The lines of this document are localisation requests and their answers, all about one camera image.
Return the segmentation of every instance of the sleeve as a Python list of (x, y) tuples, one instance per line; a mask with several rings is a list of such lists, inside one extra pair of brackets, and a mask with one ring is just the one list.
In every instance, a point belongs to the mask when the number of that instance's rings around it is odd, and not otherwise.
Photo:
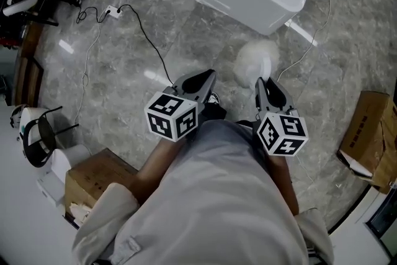
[(319, 210), (310, 209), (295, 216), (308, 250), (314, 250), (328, 265), (334, 263), (334, 251)]
[(138, 208), (138, 201), (126, 187), (110, 184), (76, 234), (72, 246), (76, 264), (96, 261)]

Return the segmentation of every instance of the torn cardboard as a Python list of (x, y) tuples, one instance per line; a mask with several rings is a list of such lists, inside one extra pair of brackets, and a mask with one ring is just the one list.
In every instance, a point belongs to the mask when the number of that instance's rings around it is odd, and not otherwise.
[(338, 151), (339, 159), (371, 185), (387, 188), (397, 177), (397, 108), (389, 95), (361, 92)]
[(137, 172), (107, 148), (91, 156), (66, 173), (66, 212), (71, 214), (72, 203), (93, 208), (109, 184), (128, 187)]

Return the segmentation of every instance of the marble floor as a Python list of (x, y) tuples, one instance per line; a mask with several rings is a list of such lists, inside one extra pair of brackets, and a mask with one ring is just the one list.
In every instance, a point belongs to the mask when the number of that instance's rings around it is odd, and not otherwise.
[[(233, 77), (239, 49), (247, 42), (271, 39), (280, 49), (275, 76), (297, 61), (310, 43), (291, 27), (269, 37), (194, 0), (83, 0), (100, 12), (109, 4), (131, 4), (150, 39), (164, 57), (172, 80), (192, 70), (214, 68), (215, 91), (230, 120), (255, 118), (254, 94)], [(293, 21), (313, 35), (326, 21), (329, 0), (307, 0)], [(78, 9), (60, 4), (59, 27), (45, 27), (37, 60), (45, 70), (40, 105), (63, 105), (61, 125), (73, 122), (80, 104), (86, 51), (97, 37), (94, 13), (76, 23)], [(59, 46), (64, 40), (73, 53)], [(349, 172), (335, 152), (363, 89), (393, 93), (397, 74), (397, 0), (331, 0), (331, 17), (306, 58), (280, 82), (305, 117), (311, 139), (290, 160), (301, 209), (317, 207), (328, 227), (345, 213), (365, 183)], [(161, 61), (145, 40), (135, 15), (107, 17), (88, 59), (89, 81), (73, 143), (92, 152), (109, 147), (139, 168), (158, 139), (148, 133), (143, 108), (165, 78)]]

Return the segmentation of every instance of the black cable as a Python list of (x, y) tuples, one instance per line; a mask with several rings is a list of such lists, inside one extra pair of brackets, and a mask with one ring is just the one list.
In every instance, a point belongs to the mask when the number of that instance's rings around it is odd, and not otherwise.
[(137, 13), (137, 12), (134, 10), (134, 8), (132, 8), (131, 5), (129, 5), (129, 4), (122, 4), (122, 5), (117, 9), (117, 12), (120, 13), (121, 8), (124, 7), (124, 6), (130, 7), (131, 10), (135, 13), (136, 17), (138, 18), (139, 26), (141, 27), (141, 30), (142, 30), (142, 32), (143, 32), (143, 35), (145, 36), (145, 38), (147, 39), (147, 41), (149, 41), (149, 43), (151, 44), (151, 46), (156, 50), (157, 54), (158, 54), (159, 57), (160, 57), (161, 62), (163, 63), (164, 71), (166, 72), (168, 81), (170, 81), (171, 84), (174, 85), (174, 82), (172, 82), (171, 79), (169, 78), (169, 75), (168, 75), (168, 72), (167, 72), (167, 68), (166, 68), (166, 64), (164, 63), (164, 60), (163, 60), (163, 58), (162, 58), (162, 56), (161, 56), (159, 50), (156, 48), (156, 46), (153, 44), (153, 42), (150, 41), (150, 39), (149, 39), (148, 36), (146, 35), (146, 32), (145, 32), (145, 30), (143, 29), (142, 22), (141, 22), (141, 19), (139, 18), (138, 13)]
[(81, 6), (79, 6), (79, 14), (77, 16), (76, 19), (76, 23), (79, 24), (81, 21), (83, 21), (86, 17), (87, 17), (87, 10), (88, 9), (95, 9), (96, 12), (96, 19), (97, 19), (97, 23), (101, 24), (103, 23), (103, 21), (105, 20), (106, 16), (110, 13), (110, 10), (108, 10), (107, 12), (105, 12), (105, 17), (102, 20), (99, 20), (100, 17), (98, 17), (98, 9), (96, 7), (87, 7), (85, 8), (85, 10), (81, 11)]
[[(137, 13), (137, 12), (134, 10), (134, 8), (132, 8), (131, 5), (129, 5), (129, 4), (122, 4), (122, 5), (117, 9), (117, 12), (120, 13), (122, 7), (125, 7), (125, 6), (130, 7), (131, 10), (135, 13), (136, 17), (138, 18), (139, 26), (141, 27), (141, 30), (142, 30), (142, 32), (143, 32), (143, 35), (145, 36), (145, 38), (147, 39), (147, 41), (151, 44), (151, 46), (156, 50), (158, 56), (160, 57), (161, 63), (163, 64), (163, 68), (164, 68), (164, 71), (166, 72), (168, 81), (170, 81), (171, 84), (174, 85), (174, 82), (172, 82), (171, 79), (169, 78), (168, 71), (167, 71), (167, 68), (166, 68), (166, 64), (165, 64), (165, 62), (164, 62), (164, 60), (163, 60), (163, 58), (162, 58), (162, 56), (161, 56), (159, 50), (156, 48), (156, 46), (153, 44), (153, 42), (148, 38), (148, 36), (147, 36), (145, 30), (143, 29), (142, 22), (141, 22), (141, 19), (140, 19), (138, 13)], [(97, 19), (97, 23), (98, 23), (98, 24), (103, 23), (103, 21), (105, 20), (106, 16), (110, 13), (109, 10), (106, 11), (105, 17), (104, 17), (102, 20), (99, 20), (100, 17), (98, 18), (98, 9), (97, 9), (96, 7), (87, 7), (87, 8), (85, 8), (85, 10), (81, 11), (81, 7), (79, 6), (79, 14), (78, 14), (77, 19), (76, 19), (76, 23), (77, 23), (77, 24), (79, 24), (81, 21), (83, 21), (83, 20), (87, 17), (87, 12), (86, 12), (87, 9), (95, 9), (95, 12), (96, 12), (96, 19)]]

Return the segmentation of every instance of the chair leg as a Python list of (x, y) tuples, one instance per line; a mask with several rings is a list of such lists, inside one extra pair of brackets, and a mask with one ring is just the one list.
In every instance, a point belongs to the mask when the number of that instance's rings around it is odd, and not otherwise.
[(63, 107), (63, 106), (59, 106), (59, 107), (57, 107), (56, 109), (50, 109), (50, 110), (44, 112), (44, 113), (42, 114), (42, 116), (46, 116), (46, 115), (49, 114), (49, 113), (52, 113), (52, 112), (54, 112), (54, 111), (56, 111), (56, 110), (58, 110), (58, 109), (61, 109), (62, 107)]
[(57, 136), (57, 135), (59, 135), (59, 134), (61, 134), (61, 133), (65, 133), (65, 132), (67, 132), (68, 130), (71, 130), (71, 129), (73, 129), (74, 127), (77, 127), (77, 126), (79, 126), (79, 124), (70, 126), (70, 127), (68, 127), (68, 128), (65, 128), (65, 129), (62, 129), (62, 130), (60, 130), (59, 132), (56, 132), (56, 133), (55, 133), (55, 136)]

